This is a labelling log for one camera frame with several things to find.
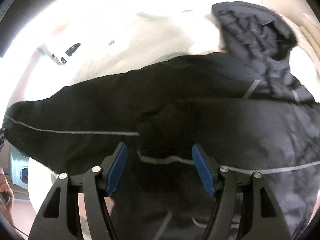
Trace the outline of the black padded winter jacket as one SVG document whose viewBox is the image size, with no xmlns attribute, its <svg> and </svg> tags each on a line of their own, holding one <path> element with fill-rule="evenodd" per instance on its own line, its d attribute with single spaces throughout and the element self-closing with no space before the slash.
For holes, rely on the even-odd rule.
<svg viewBox="0 0 320 240">
<path fill-rule="evenodd" d="M 13 104 L 2 136 L 57 174 L 128 157 L 106 201 L 118 239 L 203 239 L 215 200 L 192 158 L 200 144 L 232 171 L 260 172 L 291 239 L 319 239 L 319 103 L 291 73 L 296 38 L 275 12 L 212 6 L 227 52 L 183 55 Z"/>
</svg>

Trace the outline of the light blue desk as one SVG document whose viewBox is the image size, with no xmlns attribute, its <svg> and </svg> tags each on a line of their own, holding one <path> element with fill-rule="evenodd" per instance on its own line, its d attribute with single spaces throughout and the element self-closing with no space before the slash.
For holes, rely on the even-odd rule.
<svg viewBox="0 0 320 240">
<path fill-rule="evenodd" d="M 12 183 L 27 189 L 29 157 L 13 146 L 10 146 L 9 154 Z"/>
</svg>

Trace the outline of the floral green bed cover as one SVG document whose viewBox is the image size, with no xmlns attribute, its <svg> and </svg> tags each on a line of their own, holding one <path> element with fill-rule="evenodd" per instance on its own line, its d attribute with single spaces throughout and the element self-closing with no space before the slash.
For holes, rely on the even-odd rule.
<svg viewBox="0 0 320 240">
<path fill-rule="evenodd" d="M 35 33 L 35 28 L 44 23 L 44 17 L 50 12 L 62 9 L 58 0 L 48 9 L 32 20 L 9 48 L 5 62 L 14 59 L 14 48 L 27 45 L 27 30 Z M 207 55 L 213 52 L 227 52 L 222 38 L 222 29 L 215 16 L 207 8 L 189 8 L 175 15 L 163 14 L 155 10 L 129 13 L 125 16 L 124 9 L 116 5 L 111 11 L 111 19 L 103 13 L 104 5 L 90 12 L 88 19 L 80 20 L 80 16 L 68 16 L 68 20 L 55 21 L 49 27 L 51 34 L 39 41 L 42 51 L 53 52 L 53 49 L 65 48 L 71 42 L 80 42 L 80 50 L 71 58 L 66 67 L 54 70 L 53 63 L 41 56 L 37 63 L 31 63 L 25 69 L 20 84 L 13 92 L 9 106 L 18 101 L 44 99 L 53 95 L 62 87 L 74 85 L 105 75 L 126 73 L 144 66 L 173 59 L 183 55 Z M 289 52 L 290 70 L 319 102 L 319 59 L 316 50 L 307 38 L 313 38 L 307 29 L 301 29 L 280 12 L 271 9 L 289 30 L 293 31 L 296 45 Z"/>
</svg>

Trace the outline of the beige folded quilt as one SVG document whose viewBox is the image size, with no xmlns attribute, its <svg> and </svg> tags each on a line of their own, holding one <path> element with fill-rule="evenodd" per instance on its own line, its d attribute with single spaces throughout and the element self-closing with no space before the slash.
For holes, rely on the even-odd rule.
<svg viewBox="0 0 320 240">
<path fill-rule="evenodd" d="M 313 51 L 319 58 L 319 22 L 314 16 L 304 13 L 300 31 L 312 46 Z"/>
</svg>

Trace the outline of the black wall television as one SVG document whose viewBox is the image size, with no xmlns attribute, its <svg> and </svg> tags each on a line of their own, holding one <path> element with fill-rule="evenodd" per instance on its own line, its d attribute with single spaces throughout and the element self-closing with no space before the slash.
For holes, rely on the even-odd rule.
<svg viewBox="0 0 320 240">
<path fill-rule="evenodd" d="M 25 25 L 55 0 L 1 0 L 1 57 Z"/>
</svg>

